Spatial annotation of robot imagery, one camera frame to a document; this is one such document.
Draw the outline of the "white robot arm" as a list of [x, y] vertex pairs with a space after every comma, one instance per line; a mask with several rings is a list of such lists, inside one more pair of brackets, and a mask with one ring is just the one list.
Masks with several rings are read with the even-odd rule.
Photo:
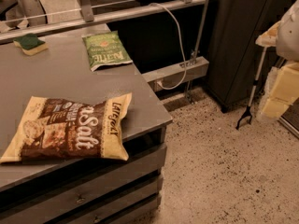
[[299, 0], [289, 8], [280, 21], [259, 35], [255, 44], [274, 47], [286, 63], [272, 68], [259, 104], [257, 120], [267, 122], [279, 119], [299, 98]]

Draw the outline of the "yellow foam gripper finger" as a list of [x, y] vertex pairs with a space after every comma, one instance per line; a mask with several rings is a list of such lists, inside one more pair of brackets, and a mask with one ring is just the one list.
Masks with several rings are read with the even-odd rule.
[[299, 98], [299, 63], [287, 61], [281, 68], [272, 67], [259, 103], [257, 120], [279, 119]]

